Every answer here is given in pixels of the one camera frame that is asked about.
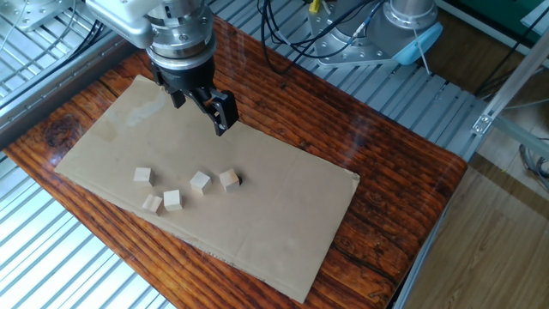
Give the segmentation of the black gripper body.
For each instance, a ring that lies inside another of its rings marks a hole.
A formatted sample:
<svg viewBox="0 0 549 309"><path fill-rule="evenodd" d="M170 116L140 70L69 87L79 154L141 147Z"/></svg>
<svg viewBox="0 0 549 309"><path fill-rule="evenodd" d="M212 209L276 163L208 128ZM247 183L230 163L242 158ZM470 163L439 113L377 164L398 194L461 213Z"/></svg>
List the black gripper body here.
<svg viewBox="0 0 549 309"><path fill-rule="evenodd" d="M214 85L214 57L165 58L148 54L154 81L159 86L181 91L211 89Z"/></svg>

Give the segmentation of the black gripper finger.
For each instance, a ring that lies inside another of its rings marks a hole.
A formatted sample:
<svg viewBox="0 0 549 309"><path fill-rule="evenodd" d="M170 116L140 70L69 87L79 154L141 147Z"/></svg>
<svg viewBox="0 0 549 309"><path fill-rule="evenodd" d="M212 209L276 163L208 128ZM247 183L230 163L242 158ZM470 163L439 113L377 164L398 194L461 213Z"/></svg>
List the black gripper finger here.
<svg viewBox="0 0 549 309"><path fill-rule="evenodd" d="M234 94L215 87L196 88L187 93L195 101L199 109L207 114L214 123L217 136L222 136L239 118Z"/></svg>
<svg viewBox="0 0 549 309"><path fill-rule="evenodd" d="M186 102L185 91L169 86L168 84L163 85L165 92L171 96L172 103L176 109L179 109Z"/></svg>

